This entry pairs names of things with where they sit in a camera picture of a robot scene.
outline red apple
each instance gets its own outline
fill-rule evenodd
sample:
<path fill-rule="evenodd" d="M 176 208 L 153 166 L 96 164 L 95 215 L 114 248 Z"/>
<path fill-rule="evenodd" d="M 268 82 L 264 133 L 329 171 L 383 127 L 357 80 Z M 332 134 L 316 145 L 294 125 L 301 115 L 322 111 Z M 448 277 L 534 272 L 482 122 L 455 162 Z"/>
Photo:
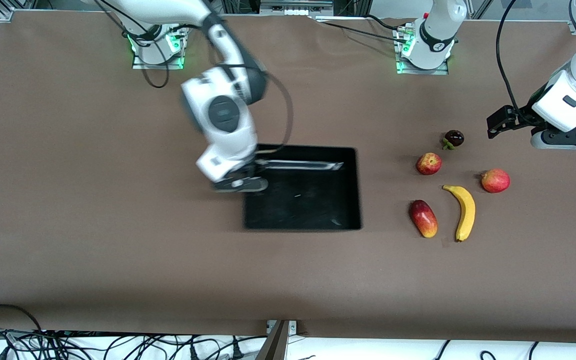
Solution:
<path fill-rule="evenodd" d="M 423 200 L 415 200 L 410 204 L 410 218 L 425 238 L 432 238 L 437 234 L 439 224 L 435 213 Z"/>
<path fill-rule="evenodd" d="M 442 158 L 434 152 L 426 152 L 416 161 L 416 170 L 423 175 L 432 175 L 442 168 Z"/>
<path fill-rule="evenodd" d="M 500 168 L 488 170 L 481 177 L 481 186 L 489 193 L 500 193 L 510 187 L 510 176 Z"/>

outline banana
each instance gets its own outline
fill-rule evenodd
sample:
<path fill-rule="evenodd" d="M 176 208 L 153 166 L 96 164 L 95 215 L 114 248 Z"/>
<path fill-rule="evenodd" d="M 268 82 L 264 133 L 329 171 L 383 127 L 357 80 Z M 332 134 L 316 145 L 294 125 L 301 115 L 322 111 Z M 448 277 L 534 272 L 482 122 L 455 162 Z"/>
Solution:
<path fill-rule="evenodd" d="M 452 193 L 461 205 L 461 219 L 455 237 L 458 242 L 462 242 L 468 239 L 475 224 L 475 200 L 471 193 L 461 186 L 443 185 L 442 189 Z"/>

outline brown table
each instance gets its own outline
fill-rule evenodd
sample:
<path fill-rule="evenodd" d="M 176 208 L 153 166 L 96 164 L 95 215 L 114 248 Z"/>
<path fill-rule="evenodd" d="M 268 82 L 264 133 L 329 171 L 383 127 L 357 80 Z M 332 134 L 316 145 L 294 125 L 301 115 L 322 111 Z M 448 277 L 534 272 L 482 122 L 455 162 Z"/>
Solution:
<path fill-rule="evenodd" d="M 281 318 L 320 337 L 576 341 L 576 152 L 536 150 L 527 129 L 487 139 L 508 103 L 498 23 L 464 23 L 442 77 L 397 75 L 388 41 L 310 18 L 228 22 L 292 94 L 293 144 L 357 149 L 362 230 L 249 232 L 240 194 L 211 191 L 179 104 L 210 67 L 198 34 L 187 68 L 153 89 L 104 14 L 19 11 L 0 23 L 0 303 L 64 330 L 260 333 Z M 562 22 L 510 22 L 502 41 L 522 105 L 576 51 Z M 251 111 L 259 140 L 280 141 L 281 93 Z M 418 175 L 450 129 L 464 145 Z M 478 186 L 493 167 L 512 176 L 504 193 Z M 477 202 L 465 243 L 446 183 Z M 436 238 L 409 220 L 414 199 Z M 6 311 L 0 326 L 32 324 Z"/>

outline dark purple fruit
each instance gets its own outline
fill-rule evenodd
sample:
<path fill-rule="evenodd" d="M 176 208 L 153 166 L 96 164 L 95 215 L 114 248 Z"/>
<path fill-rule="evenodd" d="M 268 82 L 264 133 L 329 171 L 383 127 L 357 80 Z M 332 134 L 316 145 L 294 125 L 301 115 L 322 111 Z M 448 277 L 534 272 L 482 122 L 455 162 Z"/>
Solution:
<path fill-rule="evenodd" d="M 444 150 L 453 150 L 464 143 L 464 134 L 459 130 L 450 130 L 443 136 Z"/>

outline gray circular cap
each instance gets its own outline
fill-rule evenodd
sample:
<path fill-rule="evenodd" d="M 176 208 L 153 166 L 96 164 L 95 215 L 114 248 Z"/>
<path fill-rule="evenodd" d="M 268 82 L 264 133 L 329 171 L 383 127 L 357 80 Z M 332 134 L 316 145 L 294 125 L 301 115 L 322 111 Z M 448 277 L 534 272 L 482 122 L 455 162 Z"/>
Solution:
<path fill-rule="evenodd" d="M 215 128 L 231 133 L 240 123 L 240 109 L 230 97 L 220 95 L 210 101 L 208 119 Z"/>

